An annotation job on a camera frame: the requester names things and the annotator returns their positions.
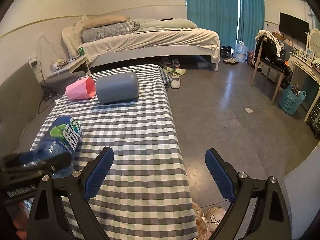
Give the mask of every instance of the orange pillow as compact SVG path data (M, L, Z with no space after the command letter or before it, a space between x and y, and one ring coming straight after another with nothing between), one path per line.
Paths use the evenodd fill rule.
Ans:
M84 24L83 28L84 29L96 28L96 27L101 27L105 25L125 22L129 19L130 17L127 17L125 15L103 14L100 16L90 17L89 20Z

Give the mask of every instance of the metal screw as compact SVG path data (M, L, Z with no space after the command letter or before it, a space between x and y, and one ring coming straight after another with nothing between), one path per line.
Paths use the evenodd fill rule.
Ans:
M277 179L275 177L270 177L269 180L271 181L271 183L276 183Z
M44 175L44 176L42 177L42 180L43 180L43 181L48 181L49 178L50 178L49 175Z
M245 179L247 177L247 174L243 171L239 172L238 175L241 179Z
M72 173L72 176L74 176L74 177L79 177L80 174L81 174L81 171L74 171L74 172Z

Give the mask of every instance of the oval mirror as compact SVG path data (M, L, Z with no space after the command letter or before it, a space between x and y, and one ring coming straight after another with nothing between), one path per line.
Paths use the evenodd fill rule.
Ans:
M315 60L320 60L320 31L313 29L309 36L309 49L315 53Z

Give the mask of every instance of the gray foam roller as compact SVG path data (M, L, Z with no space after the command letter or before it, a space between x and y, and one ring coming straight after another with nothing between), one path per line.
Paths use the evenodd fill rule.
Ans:
M137 74L125 72L100 77L96 81L96 92L103 104L137 98L139 96Z

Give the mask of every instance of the pink geometric vase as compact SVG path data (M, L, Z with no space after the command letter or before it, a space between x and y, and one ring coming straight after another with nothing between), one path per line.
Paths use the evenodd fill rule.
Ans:
M66 96L69 100L93 98L95 94L96 87L91 77L77 80L66 88Z

